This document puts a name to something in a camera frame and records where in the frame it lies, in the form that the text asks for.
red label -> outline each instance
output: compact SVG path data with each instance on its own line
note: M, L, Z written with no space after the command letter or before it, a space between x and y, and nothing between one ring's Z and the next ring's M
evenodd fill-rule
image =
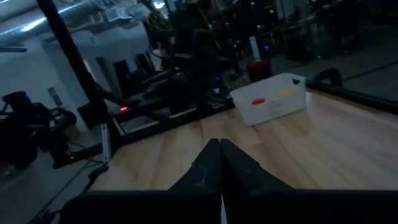
M260 104L260 103L264 103L265 101L266 101L266 99L260 98L260 99L253 100L253 102L251 104L252 105L257 105L257 104Z

white plastic bin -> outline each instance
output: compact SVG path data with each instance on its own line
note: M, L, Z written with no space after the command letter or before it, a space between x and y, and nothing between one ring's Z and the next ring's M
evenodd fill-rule
M246 125L256 125L304 109L305 78L291 73L238 88L232 99Z

ceiling duct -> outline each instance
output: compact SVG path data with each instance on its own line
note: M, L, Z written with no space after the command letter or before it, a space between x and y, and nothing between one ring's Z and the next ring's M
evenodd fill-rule
M104 8L112 7L124 0L84 0L69 6L57 7L66 24L82 19ZM40 9L3 23L0 27L0 46L9 46L40 35L50 30L46 17Z
M0 24L37 9L36 0L0 0Z

black pole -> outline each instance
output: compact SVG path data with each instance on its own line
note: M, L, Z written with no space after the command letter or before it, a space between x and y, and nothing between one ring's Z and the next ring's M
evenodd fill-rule
M57 8L52 0L36 1L37 5L46 16L55 37L58 39L63 53L67 57L73 72L75 72L75 75L80 82L81 87L95 109L95 114L93 116L96 116L98 122L101 124L106 123L108 125L112 150L118 150L121 143L121 135L113 122L112 116L110 115L104 100L99 96L99 94L97 94L97 84L83 63L83 59L81 58L77 46L70 36L65 23L59 16Z
M285 22L287 22L287 21L286 21L286 14L285 14L285 7L284 7L284 2L283 2L283 0L280 1L280 7L282 8L282 14L283 14L283 16L284 16Z
M170 9L169 0L164 0L164 4L166 5L167 12L170 14L172 10Z

wooden tabletop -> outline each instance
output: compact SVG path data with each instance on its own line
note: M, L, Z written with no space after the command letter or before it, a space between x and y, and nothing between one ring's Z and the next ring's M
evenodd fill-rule
M298 189L398 189L398 118L317 92L257 126L236 109L120 148L91 190L168 189L211 138L228 138Z

